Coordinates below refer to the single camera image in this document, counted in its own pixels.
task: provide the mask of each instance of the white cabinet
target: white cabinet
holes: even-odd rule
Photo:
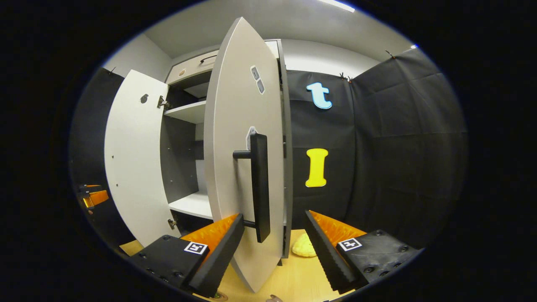
[[[166,83],[134,70],[127,75],[108,117],[106,175],[121,217],[143,246],[163,234],[180,236],[168,225],[171,210],[214,221],[243,213],[257,229],[245,228],[232,265],[252,291],[261,288],[289,248],[290,227],[284,226],[292,214],[286,81],[281,42],[264,41],[243,18],[235,20],[219,50],[174,66]],[[163,102],[173,108],[164,111]],[[188,150],[182,156],[195,157],[195,167],[189,165],[196,178],[187,173],[165,179],[169,167],[160,169],[166,152],[161,127],[170,118],[190,125],[191,141],[185,142]],[[247,150],[251,126],[265,136],[264,145],[255,145],[264,148],[266,191],[252,187],[258,172],[251,163],[257,159],[233,157],[234,151]],[[166,139],[175,139],[170,135]],[[195,146],[202,149],[192,157]],[[197,181],[198,190],[177,200],[166,196],[164,187],[187,181]],[[253,203],[259,192],[268,209],[262,213]]]

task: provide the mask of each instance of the cabinet shelf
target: cabinet shelf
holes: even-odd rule
[[[176,119],[184,120],[189,123],[199,124],[203,123],[205,119],[205,103],[207,101],[202,100],[201,102],[177,107],[164,111],[164,115],[168,117],[173,117]]]
[[[207,219],[213,218],[207,193],[196,192],[176,200],[168,206],[177,212]]]

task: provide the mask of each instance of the wooden table surface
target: wooden table surface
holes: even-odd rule
[[[298,237],[305,232],[304,229],[291,231],[291,247]],[[218,291],[228,296],[229,302],[265,302],[271,298],[271,294],[276,295],[283,302],[322,302],[352,292],[339,294],[332,290],[317,256],[301,257],[290,251],[289,258],[282,259],[282,264],[283,266],[276,267],[257,293],[246,288],[235,270],[229,265]]]

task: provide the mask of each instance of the cabinet door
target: cabinet door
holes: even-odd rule
[[[256,72],[263,83],[258,86]],[[270,233],[259,243],[245,228],[231,264],[257,292],[282,257],[284,235],[284,155],[282,105],[277,60],[243,18],[235,20],[216,57],[207,92],[204,152],[207,191],[215,221],[243,213],[255,221],[250,160],[234,159],[246,150],[251,126],[267,136]]]
[[[104,155],[110,193],[123,221],[146,247],[172,230],[161,172],[160,137],[168,86],[131,70],[119,88],[106,123]]]

